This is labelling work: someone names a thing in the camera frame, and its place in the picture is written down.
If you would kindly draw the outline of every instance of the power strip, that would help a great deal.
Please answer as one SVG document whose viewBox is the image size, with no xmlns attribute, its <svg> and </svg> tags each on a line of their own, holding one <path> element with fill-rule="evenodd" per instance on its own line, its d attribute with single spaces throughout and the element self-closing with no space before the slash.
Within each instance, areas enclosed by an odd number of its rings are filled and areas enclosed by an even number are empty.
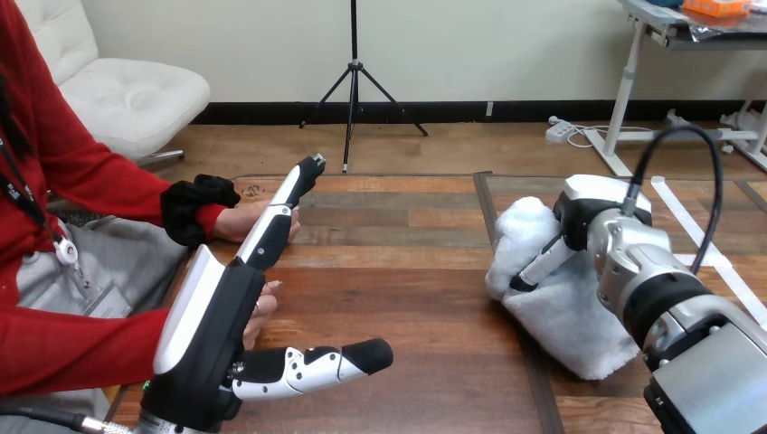
<svg viewBox="0 0 767 434">
<path fill-rule="evenodd" d="M 570 122 L 560 120 L 553 127 L 546 130 L 546 141 L 552 143 L 564 143 L 567 137 L 575 132 L 575 127 Z"/>
</svg>

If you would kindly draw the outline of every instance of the hand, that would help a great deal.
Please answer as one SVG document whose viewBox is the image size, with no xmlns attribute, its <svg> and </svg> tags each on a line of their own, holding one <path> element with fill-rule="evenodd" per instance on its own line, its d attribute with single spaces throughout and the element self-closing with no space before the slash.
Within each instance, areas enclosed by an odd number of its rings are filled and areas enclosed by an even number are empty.
<svg viewBox="0 0 767 434">
<path fill-rule="evenodd" d="M 242 344 L 245 345 L 245 350 L 252 350 L 256 345 L 256 338 L 259 337 L 261 329 L 266 325 L 271 318 L 271 314 L 277 311 L 277 299 L 274 297 L 274 293 L 279 289 L 282 282 L 269 282 L 264 285 L 259 297 L 258 305 L 253 309 L 251 319 L 245 326 L 245 332 L 242 334 Z"/>
<path fill-rule="evenodd" d="M 251 231 L 259 217 L 266 211 L 269 203 L 270 201 L 245 203 L 237 208 L 228 208 L 221 211 L 213 227 L 213 235 L 232 242 L 245 241 L 248 232 Z M 296 238 L 300 229 L 301 223 L 298 222 L 298 211 L 294 211 L 288 242 Z"/>
</svg>

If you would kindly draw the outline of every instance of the white chair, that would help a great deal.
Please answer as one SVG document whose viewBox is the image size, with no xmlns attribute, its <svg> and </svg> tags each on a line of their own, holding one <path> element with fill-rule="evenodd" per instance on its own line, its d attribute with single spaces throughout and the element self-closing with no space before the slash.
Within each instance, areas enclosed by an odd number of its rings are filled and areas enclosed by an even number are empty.
<svg viewBox="0 0 767 434">
<path fill-rule="evenodd" d="M 64 98 L 96 140 L 141 164 L 207 105 L 194 72 L 151 61 L 99 59 L 80 0 L 16 0 Z"/>
</svg>

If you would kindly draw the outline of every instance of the orange box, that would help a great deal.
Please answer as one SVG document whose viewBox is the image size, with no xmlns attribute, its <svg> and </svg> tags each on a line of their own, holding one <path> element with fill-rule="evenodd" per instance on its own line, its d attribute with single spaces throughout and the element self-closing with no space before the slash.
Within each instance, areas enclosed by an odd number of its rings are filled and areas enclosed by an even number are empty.
<svg viewBox="0 0 767 434">
<path fill-rule="evenodd" d="M 685 0 L 684 8 L 711 16 L 748 15 L 752 0 Z"/>
</svg>

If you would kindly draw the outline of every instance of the robotic hand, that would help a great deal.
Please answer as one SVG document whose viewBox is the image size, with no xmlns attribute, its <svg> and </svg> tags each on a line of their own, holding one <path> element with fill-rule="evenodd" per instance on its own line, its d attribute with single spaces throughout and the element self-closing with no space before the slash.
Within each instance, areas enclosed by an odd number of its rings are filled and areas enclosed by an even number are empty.
<svg viewBox="0 0 767 434">
<path fill-rule="evenodd" d="M 242 401 L 287 398 L 370 375 L 392 364 L 382 339 L 341 350 L 319 347 L 244 351 L 242 333 L 272 267 L 287 245 L 290 217 L 325 168 L 301 161 L 279 188 L 236 256 L 224 266 L 202 245 L 166 320 L 134 431 L 92 418 L 80 432 L 196 434 L 218 432 Z"/>
<path fill-rule="evenodd" d="M 562 232 L 510 287 L 534 290 L 586 250 L 597 297 L 652 371 L 644 397 L 666 433 L 767 429 L 767 332 L 674 257 L 668 235 L 651 227 L 649 200 L 627 191 L 611 178 L 568 178 L 554 205 Z"/>
</svg>

